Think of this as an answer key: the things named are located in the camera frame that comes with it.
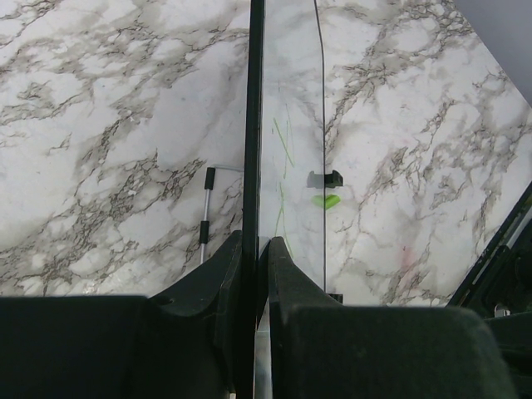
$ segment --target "green object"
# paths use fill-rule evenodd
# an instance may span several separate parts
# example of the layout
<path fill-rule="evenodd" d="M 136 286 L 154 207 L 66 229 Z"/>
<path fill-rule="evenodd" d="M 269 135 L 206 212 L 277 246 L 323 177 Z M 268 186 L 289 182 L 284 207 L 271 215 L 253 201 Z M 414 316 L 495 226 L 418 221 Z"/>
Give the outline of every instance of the green object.
<path fill-rule="evenodd" d="M 323 197 L 321 195 L 314 195 L 312 198 L 312 202 L 316 206 L 319 206 L 320 208 L 325 208 L 325 210 L 327 210 L 338 204 L 340 202 L 340 197 L 335 194 L 330 194 L 325 197 L 325 200 L 323 200 Z"/>

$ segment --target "marble countertop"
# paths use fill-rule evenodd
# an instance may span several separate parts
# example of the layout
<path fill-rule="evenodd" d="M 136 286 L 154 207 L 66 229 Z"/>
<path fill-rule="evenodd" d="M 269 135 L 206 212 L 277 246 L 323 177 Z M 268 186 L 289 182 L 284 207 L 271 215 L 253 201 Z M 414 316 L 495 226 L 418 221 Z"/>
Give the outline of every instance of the marble countertop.
<path fill-rule="evenodd" d="M 447 301 L 532 180 L 532 113 L 449 1 L 319 3 L 328 291 Z M 0 4 L 0 294 L 153 294 L 244 158 L 249 2 Z M 241 220 L 217 175 L 212 249 Z"/>

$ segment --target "white marble table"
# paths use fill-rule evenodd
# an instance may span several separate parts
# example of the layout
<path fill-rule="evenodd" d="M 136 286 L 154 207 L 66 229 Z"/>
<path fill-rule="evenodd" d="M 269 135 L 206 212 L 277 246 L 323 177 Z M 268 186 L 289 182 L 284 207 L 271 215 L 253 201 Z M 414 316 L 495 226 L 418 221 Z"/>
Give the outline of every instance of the white marble table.
<path fill-rule="evenodd" d="M 320 2 L 328 291 L 443 304 L 532 180 L 532 114 L 451 2 Z M 241 165 L 249 3 L 0 3 L 0 295 L 152 294 Z M 212 249 L 241 219 L 219 173 Z"/>

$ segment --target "transparent panel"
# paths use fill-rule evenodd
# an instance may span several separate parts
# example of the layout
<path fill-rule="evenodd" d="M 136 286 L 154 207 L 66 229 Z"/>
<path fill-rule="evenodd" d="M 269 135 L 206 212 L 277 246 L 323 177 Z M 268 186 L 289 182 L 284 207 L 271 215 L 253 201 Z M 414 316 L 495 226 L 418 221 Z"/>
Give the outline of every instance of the transparent panel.
<path fill-rule="evenodd" d="M 323 51 L 313 0 L 267 0 L 259 236 L 282 236 L 294 262 L 324 279 Z"/>

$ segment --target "gray wall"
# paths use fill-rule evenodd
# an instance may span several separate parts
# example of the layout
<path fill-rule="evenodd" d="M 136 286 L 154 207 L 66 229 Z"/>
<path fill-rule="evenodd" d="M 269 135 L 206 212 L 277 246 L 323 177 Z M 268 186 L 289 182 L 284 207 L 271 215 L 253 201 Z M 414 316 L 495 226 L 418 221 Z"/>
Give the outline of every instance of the gray wall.
<path fill-rule="evenodd" d="M 532 0 L 455 0 L 532 105 Z"/>

